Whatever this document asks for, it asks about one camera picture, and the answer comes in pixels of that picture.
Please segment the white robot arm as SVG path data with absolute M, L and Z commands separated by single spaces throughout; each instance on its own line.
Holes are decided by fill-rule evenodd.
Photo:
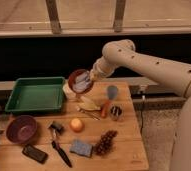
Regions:
M 111 41 L 102 48 L 90 76 L 99 80 L 111 76 L 119 67 L 131 69 L 185 97 L 177 122 L 169 171 L 191 171 L 191 64 L 137 53 L 129 40 Z

